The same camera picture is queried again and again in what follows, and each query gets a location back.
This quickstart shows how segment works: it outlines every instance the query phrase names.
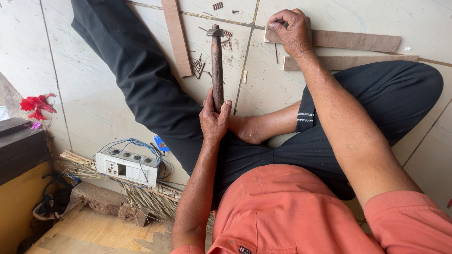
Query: hammer head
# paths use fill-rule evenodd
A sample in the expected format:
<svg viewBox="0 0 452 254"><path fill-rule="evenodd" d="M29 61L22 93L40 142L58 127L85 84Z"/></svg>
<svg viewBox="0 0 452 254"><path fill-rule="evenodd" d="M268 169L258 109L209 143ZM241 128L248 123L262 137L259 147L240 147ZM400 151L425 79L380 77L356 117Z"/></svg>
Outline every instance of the hammer head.
<svg viewBox="0 0 452 254"><path fill-rule="evenodd" d="M223 37L225 36L225 30L219 28L219 29L209 29L209 31L207 31L207 36L218 36L218 37Z"/></svg>

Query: wooden hammer handle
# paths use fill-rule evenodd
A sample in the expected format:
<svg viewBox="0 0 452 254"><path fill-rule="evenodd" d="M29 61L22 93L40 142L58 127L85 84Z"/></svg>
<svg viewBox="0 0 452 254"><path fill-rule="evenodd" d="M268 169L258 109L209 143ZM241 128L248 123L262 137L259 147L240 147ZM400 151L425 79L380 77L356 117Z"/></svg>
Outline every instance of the wooden hammer handle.
<svg viewBox="0 0 452 254"><path fill-rule="evenodd" d="M212 29L219 29L219 25L213 25ZM216 113L220 113L223 105L223 55L221 52L221 37L212 36L212 88L213 107Z"/></svg>

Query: man's left hand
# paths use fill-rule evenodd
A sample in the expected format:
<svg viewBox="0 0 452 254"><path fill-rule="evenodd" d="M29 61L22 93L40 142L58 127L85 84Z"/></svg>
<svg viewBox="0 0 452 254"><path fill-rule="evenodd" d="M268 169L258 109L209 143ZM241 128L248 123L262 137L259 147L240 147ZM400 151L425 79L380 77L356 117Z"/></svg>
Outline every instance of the man's left hand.
<svg viewBox="0 0 452 254"><path fill-rule="evenodd" d="M227 131L229 114L231 113L232 101L227 100L221 106L221 113L213 110L213 90L209 89L203 103L203 109L199 113L201 129L204 133L204 142L217 146Z"/></svg>

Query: hammer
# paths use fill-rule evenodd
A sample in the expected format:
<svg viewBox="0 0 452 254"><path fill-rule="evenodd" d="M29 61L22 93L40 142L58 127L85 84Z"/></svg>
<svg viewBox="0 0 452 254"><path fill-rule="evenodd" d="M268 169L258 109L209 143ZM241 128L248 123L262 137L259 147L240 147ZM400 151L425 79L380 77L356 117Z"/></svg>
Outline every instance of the hammer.
<svg viewBox="0 0 452 254"><path fill-rule="evenodd" d="M221 37L225 31L219 25L213 25L207 31L207 36L212 36L212 88L213 88L213 108L216 113L220 113L223 105L223 54L221 53Z"/></svg>

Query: blue wire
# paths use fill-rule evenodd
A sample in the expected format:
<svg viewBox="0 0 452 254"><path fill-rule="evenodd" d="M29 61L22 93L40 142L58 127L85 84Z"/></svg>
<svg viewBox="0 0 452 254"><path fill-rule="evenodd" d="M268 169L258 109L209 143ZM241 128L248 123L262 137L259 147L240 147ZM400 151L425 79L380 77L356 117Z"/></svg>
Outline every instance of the blue wire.
<svg viewBox="0 0 452 254"><path fill-rule="evenodd" d="M122 144L122 143L127 142L127 141L129 141L129 143L127 143L127 144L122 148L122 150L120 150L119 152L117 152L117 153L115 153L115 154L112 154L112 153L110 152L110 149L111 149L113 146ZM170 166L170 167L169 167L169 169L170 169L170 170L169 170L169 174L168 174L167 176L165 176L165 175L166 175L166 164L163 163L163 166L165 167L165 170L164 170L164 172L163 172L163 176L160 174L160 171L158 170L158 173L159 173L158 179L165 179L165 178L167 178L169 175L171 175L171 174L173 173L173 167L171 166L171 164L170 164L168 161L166 161L165 159L163 159L162 156L155 150L154 147L152 147L152 146L150 146L150 145L148 145L148 144L146 144L146 143L143 143L143 142L139 141L138 139L135 139L135 138L129 138L129 139L121 139L121 140L118 140L118 141L110 142L110 143L106 144L104 147L102 147L102 148L99 150L99 153L100 153L105 147L107 147L107 146L110 145L110 144L113 144L113 145L111 145L111 146L108 148L108 153L111 154L111 155L116 155L116 154L121 153L121 152L124 151L124 149L126 149L126 147L127 147L128 145L130 145L130 144L134 144L134 145L136 145L136 146L144 146L144 147L147 147L147 148L155 155L155 160L157 161L157 165L160 165L161 162L164 161L164 162L168 163L169 166ZM138 164L140 165L141 171L143 172L144 177L145 177L145 179L146 179L146 182L147 182L147 185L146 185L146 186L136 186L136 185L133 185L133 184L131 184L131 183L120 182L120 181L117 181L116 179L113 179L113 178L111 178L111 177L109 177L109 176L103 174L103 173L101 173L101 174L102 174L103 176L107 177L108 179L113 180L113 181L118 182L118 183L129 184L129 185L131 185L131 186L133 186L133 187L136 187L136 188L147 188L147 187L149 186L149 181L147 180L146 173L144 172L143 167L141 166L140 159L138 159Z"/></svg>

